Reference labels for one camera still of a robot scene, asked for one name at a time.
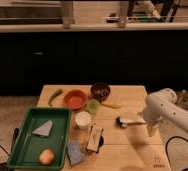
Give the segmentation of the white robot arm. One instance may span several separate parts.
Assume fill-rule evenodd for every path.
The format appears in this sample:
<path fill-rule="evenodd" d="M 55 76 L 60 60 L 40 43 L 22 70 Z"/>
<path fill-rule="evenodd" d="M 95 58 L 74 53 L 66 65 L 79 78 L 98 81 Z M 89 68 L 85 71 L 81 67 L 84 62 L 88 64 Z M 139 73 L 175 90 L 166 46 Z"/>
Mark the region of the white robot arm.
<path fill-rule="evenodd" d="M 176 102 L 177 94 L 170 88 L 164 88 L 146 96 L 146 106 L 141 116 L 147 124 L 149 137 L 155 135 L 161 117 L 188 133 L 188 111 L 178 107 Z"/>

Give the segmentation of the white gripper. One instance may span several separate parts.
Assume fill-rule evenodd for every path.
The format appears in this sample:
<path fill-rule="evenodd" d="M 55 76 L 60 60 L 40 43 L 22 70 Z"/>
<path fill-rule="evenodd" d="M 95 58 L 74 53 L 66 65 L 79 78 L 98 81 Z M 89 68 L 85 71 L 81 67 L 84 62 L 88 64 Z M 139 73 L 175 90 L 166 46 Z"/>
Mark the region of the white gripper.
<path fill-rule="evenodd" d="M 158 129 L 158 125 L 162 121 L 162 117 L 157 114 L 156 112 L 153 112 L 150 108 L 145 107 L 141 112 L 140 116 L 143 118 L 143 120 L 146 122 L 148 136 L 153 137 Z"/>

